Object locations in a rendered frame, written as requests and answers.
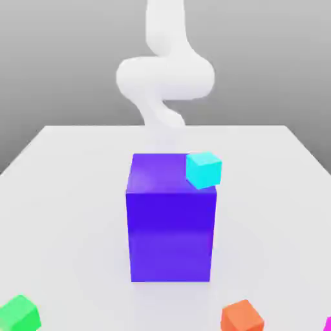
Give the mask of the large purple box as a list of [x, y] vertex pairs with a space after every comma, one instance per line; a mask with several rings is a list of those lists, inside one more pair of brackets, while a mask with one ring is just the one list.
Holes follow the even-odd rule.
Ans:
[[186, 179], [185, 154], [135, 153], [125, 191], [133, 282], [208, 282], [217, 190]]

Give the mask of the small green cube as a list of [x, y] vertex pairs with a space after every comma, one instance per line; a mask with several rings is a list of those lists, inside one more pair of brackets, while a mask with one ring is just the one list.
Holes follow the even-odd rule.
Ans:
[[24, 295], [17, 295], [0, 307], [0, 331], [37, 331], [40, 327], [37, 306]]

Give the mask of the small cyan cube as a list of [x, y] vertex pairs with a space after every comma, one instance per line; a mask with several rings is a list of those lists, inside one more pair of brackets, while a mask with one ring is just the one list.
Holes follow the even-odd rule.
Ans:
[[211, 152], [186, 155], [186, 179], [197, 189], [220, 184], [222, 161]]

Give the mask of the small orange cube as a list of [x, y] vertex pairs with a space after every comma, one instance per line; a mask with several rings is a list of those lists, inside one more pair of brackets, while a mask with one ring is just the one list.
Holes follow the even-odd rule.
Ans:
[[263, 331], [264, 320], [247, 300], [230, 304], [222, 309], [221, 331]]

